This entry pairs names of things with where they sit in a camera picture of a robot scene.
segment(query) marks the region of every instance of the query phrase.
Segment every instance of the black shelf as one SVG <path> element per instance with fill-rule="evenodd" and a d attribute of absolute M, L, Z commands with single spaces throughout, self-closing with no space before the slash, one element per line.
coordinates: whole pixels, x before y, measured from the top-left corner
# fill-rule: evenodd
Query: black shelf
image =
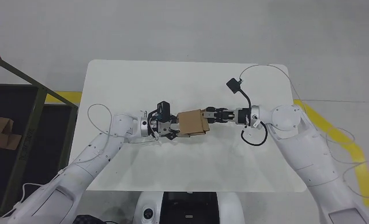
<path fill-rule="evenodd" d="M 3 215 L 19 201 L 23 183 L 45 184 L 68 164 L 78 106 L 1 57 L 0 67 L 30 83 L 0 84 L 0 117 L 11 118 L 12 132 L 22 135 L 16 150 L 0 148 L 0 215 Z M 64 104 L 45 104 L 48 94 Z"/>
<path fill-rule="evenodd" d="M 24 135 L 28 120 L 31 116 L 38 88 L 31 85 L 6 85 L 0 84 L 0 117 L 10 118 L 14 121 L 14 134 Z M 5 190 L 12 173 L 13 166 L 20 148 L 6 150 L 0 148 L 0 200 L 5 195 Z"/>

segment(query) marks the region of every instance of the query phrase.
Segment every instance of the gray floor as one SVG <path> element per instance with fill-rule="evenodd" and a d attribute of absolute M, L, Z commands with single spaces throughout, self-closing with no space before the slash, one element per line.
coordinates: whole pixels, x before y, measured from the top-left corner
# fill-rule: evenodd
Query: gray floor
<path fill-rule="evenodd" d="M 368 156 L 368 14 L 369 0 L 0 0 L 0 56 L 64 91 L 82 90 L 93 59 L 284 64 Z M 0 83 L 19 82 L 0 70 Z M 80 211 L 124 223 L 137 197 L 87 192 Z M 318 222 L 308 192 L 240 197 L 248 223 Z"/>

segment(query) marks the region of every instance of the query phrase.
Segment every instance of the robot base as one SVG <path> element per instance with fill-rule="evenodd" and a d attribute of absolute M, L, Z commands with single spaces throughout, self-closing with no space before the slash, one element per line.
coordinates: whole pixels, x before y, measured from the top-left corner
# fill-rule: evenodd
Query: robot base
<path fill-rule="evenodd" d="M 241 202 L 232 192 L 142 192 L 133 224 L 245 224 Z"/>

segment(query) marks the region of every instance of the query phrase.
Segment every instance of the cardboard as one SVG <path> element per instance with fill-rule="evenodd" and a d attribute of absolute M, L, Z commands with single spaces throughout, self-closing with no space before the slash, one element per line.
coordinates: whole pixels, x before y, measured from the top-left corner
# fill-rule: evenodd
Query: cardboard
<path fill-rule="evenodd" d="M 16 150 L 22 138 L 21 135 L 12 134 L 14 121 L 0 117 L 0 148 Z"/>
<path fill-rule="evenodd" d="M 179 130 L 181 134 L 190 136 L 204 135 L 210 130 L 208 120 L 202 116 L 204 111 L 198 109 L 178 113 Z"/>

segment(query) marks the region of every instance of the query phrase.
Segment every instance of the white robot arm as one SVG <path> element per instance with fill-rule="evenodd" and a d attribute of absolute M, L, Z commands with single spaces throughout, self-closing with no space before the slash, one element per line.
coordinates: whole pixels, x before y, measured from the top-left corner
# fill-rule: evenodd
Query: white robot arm
<path fill-rule="evenodd" d="M 108 143 L 106 134 L 98 134 L 67 168 L 23 203 L 16 204 L 15 212 L 0 223 L 73 223 L 82 194 L 132 137 L 134 119 L 129 115 L 114 116 Z"/>
<path fill-rule="evenodd" d="M 353 194 L 338 175 L 326 142 L 297 105 L 279 106 L 272 111 L 251 108 L 251 127 L 263 121 L 291 168 L 305 182 L 318 209 L 321 224 L 369 223 L 367 210 L 353 199 Z M 299 134 L 283 139 L 275 129 Z"/>
<path fill-rule="evenodd" d="M 354 201 L 334 167 L 326 143 L 299 106 L 279 106 L 272 111 L 260 106 L 236 110 L 208 107 L 203 116 L 209 123 L 235 122 L 252 128 L 263 122 L 261 124 L 266 125 L 288 164 L 313 195 L 322 224 L 369 224 L 367 210 Z M 179 131 L 171 129 L 174 123 L 178 120 L 170 114 L 167 102 L 159 103 L 157 110 L 149 113 L 148 117 L 116 115 L 108 143 L 106 134 L 97 135 L 74 162 L 26 201 L 17 204 L 15 212 L 0 223 L 72 223 L 82 194 L 124 142 L 149 135 L 158 137 L 159 133 L 160 137 L 176 138 Z M 297 127 L 299 134 L 286 139 L 276 131 L 289 131 Z"/>

